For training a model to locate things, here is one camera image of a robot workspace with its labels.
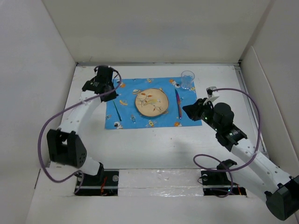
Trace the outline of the blue space-print cloth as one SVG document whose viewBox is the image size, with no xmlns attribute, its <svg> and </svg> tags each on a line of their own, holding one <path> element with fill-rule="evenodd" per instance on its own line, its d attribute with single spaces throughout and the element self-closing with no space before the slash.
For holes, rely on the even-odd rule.
<svg viewBox="0 0 299 224">
<path fill-rule="evenodd" d="M 201 121 L 190 120 L 185 112 L 182 112 L 182 119 L 178 117 L 175 89 L 178 91 L 181 107 L 190 105 L 197 100 L 195 86 L 192 85 L 188 90 L 181 88 L 181 79 L 179 77 L 116 79 L 114 84 L 120 86 L 117 89 L 118 97 L 114 101 L 116 102 L 122 121 L 120 122 L 118 119 L 113 101 L 109 101 L 106 108 L 106 129 L 140 129 L 202 125 Z M 135 106 L 137 94 L 151 88 L 162 90 L 169 100 L 167 111 L 157 117 L 142 116 Z"/>
</svg>

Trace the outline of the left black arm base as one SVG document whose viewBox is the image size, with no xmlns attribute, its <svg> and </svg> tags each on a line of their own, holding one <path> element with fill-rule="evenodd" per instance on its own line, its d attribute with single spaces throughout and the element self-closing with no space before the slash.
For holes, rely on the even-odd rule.
<svg viewBox="0 0 299 224">
<path fill-rule="evenodd" d="M 105 169 L 99 176 L 84 174 L 83 183 L 80 186 L 81 177 L 77 177 L 74 190 L 76 196 L 118 196 L 119 170 Z"/>
</svg>

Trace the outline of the round bird-pattern plate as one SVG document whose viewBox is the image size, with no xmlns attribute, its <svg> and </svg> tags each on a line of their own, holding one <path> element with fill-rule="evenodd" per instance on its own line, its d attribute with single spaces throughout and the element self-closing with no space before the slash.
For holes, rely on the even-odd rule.
<svg viewBox="0 0 299 224">
<path fill-rule="evenodd" d="M 151 88 L 137 94 L 135 106 L 142 116 L 157 117 L 167 111 L 169 100 L 162 90 Z"/>
</svg>

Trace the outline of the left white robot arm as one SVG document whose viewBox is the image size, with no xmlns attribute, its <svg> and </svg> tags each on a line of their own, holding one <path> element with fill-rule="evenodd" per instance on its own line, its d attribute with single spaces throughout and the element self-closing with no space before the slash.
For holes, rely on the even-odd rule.
<svg viewBox="0 0 299 224">
<path fill-rule="evenodd" d="M 88 180 L 99 185 L 104 181 L 103 165 L 92 159 L 79 134 L 83 131 L 94 110 L 102 103 L 116 99 L 113 75 L 119 72 L 106 65 L 94 68 L 95 77 L 86 81 L 78 102 L 57 129 L 47 133 L 50 160 L 81 170 Z"/>
</svg>

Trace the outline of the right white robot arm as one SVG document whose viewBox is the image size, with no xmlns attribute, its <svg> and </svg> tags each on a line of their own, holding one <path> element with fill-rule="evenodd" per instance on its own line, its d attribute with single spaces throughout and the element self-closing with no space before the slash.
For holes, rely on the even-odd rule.
<svg viewBox="0 0 299 224">
<path fill-rule="evenodd" d="M 253 146 L 247 135 L 234 125 L 234 113 L 226 103 L 213 105 L 207 98 L 198 99 L 193 105 L 183 106 L 187 116 L 202 120 L 216 131 L 217 141 L 237 156 L 254 172 L 247 175 L 228 168 L 216 172 L 217 181 L 226 184 L 233 179 L 263 200 L 277 219 L 285 221 L 299 210 L 299 178 L 283 171 Z"/>
</svg>

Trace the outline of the iridescent knife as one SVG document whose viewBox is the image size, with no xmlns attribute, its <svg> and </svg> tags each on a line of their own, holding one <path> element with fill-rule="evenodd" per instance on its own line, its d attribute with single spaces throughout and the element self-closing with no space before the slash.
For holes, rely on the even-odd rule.
<svg viewBox="0 0 299 224">
<path fill-rule="evenodd" d="M 175 89 L 175 95 L 176 95 L 176 102 L 177 102 L 177 107 L 178 107 L 178 117 L 179 119 L 182 119 L 182 109 L 181 109 L 181 100 L 178 94 L 178 91 Z"/>
</svg>

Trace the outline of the iridescent fork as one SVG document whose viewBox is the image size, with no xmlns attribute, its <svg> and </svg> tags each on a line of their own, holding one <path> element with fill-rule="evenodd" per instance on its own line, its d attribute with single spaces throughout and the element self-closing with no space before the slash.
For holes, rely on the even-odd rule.
<svg viewBox="0 0 299 224">
<path fill-rule="evenodd" d="M 115 102 L 114 100 L 113 100 L 113 105 L 114 105 L 114 107 L 115 107 L 115 110 L 116 110 L 118 119 L 119 119 L 119 121 L 121 122 L 121 121 L 122 121 L 122 118 L 121 118 L 121 115 L 120 115 L 120 113 L 119 113 L 119 110 L 118 110 L 118 107 L 117 107 L 117 105 L 116 105 L 116 102 Z"/>
</svg>

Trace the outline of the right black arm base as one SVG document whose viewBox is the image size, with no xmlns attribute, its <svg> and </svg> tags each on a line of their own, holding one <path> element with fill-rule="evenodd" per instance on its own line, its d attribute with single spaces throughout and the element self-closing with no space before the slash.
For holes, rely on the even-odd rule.
<svg viewBox="0 0 299 224">
<path fill-rule="evenodd" d="M 224 197 L 229 193 L 229 195 L 233 196 L 246 196 L 246 189 L 236 183 L 234 183 L 231 189 L 231 181 L 228 179 L 227 174 L 202 170 L 198 183 L 203 185 L 204 195 Z"/>
</svg>

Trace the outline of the clear drinking glass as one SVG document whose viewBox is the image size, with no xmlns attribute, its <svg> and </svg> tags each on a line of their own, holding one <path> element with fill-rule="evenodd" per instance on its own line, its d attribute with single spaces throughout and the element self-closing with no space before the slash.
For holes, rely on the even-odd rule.
<svg viewBox="0 0 299 224">
<path fill-rule="evenodd" d="M 190 89 L 195 78 L 195 74 L 190 70 L 185 70 L 181 73 L 181 88 Z"/>
</svg>

